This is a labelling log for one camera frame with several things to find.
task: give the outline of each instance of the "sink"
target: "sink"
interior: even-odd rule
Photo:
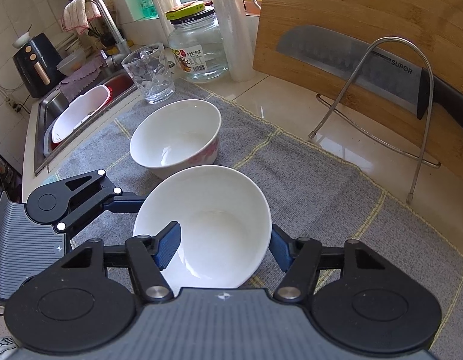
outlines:
[[[76,130],[73,131],[72,134],[70,134],[58,145],[49,145],[48,140],[50,137],[45,136],[45,133],[51,124],[57,120],[58,116],[60,116],[65,111],[65,109],[68,108],[69,102],[60,90],[51,92],[40,102],[38,108],[37,129],[35,133],[34,169],[36,175],[39,174],[39,172],[51,161],[53,161],[53,159],[89,125],[91,125],[110,108],[112,108],[122,99],[136,90],[136,86],[134,85],[127,72],[119,70],[106,78],[99,76],[98,79],[96,79],[91,85],[87,86],[87,88],[85,88],[79,95],[89,91],[91,88],[97,85],[106,85],[111,88],[113,100],[101,110],[96,112],[96,114],[86,120],[83,124],[81,124]],[[46,151],[44,149],[47,147],[47,145],[49,146],[49,150]]]

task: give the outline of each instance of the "gray cloth with yellow stripes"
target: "gray cloth with yellow stripes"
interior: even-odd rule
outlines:
[[[131,136],[153,111],[183,99],[204,99],[218,107],[223,124],[215,163],[238,169],[257,183],[267,197],[273,223],[293,238],[308,236],[326,246],[361,239],[437,297],[443,323],[431,351],[441,360],[463,359],[463,255],[357,166],[199,86],[179,79],[170,99],[156,105],[137,103],[82,143],[55,177],[104,168],[124,191],[148,194],[160,179],[133,161]],[[105,212],[73,244],[97,237],[107,245],[121,244],[131,237],[135,217]],[[116,269],[110,277],[130,287],[127,270]],[[282,277],[268,253],[246,285],[273,291]],[[336,278],[338,273],[326,272],[318,287]]]

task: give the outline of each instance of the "wooden cutting board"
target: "wooden cutting board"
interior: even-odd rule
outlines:
[[[263,0],[255,70],[335,99],[345,81],[275,51],[286,31],[304,24],[368,43],[389,35],[409,39],[428,57],[434,73],[463,93],[463,0]],[[387,43],[383,48],[423,66],[420,57],[406,46]],[[418,120],[356,85],[350,87],[342,103],[420,147],[425,117]],[[438,104],[433,108],[427,152],[463,178],[463,128]]]

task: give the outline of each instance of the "drinking glass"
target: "drinking glass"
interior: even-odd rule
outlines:
[[[175,92],[163,43],[149,44],[132,52],[122,66],[149,104],[159,103]]]

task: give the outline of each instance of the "knife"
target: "knife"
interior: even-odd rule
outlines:
[[[339,32],[304,25],[282,35],[276,51],[347,80],[368,46]],[[377,48],[364,62],[355,83],[422,119],[428,108],[429,80],[425,68]],[[463,128],[463,94],[435,75],[434,81],[433,101]]]

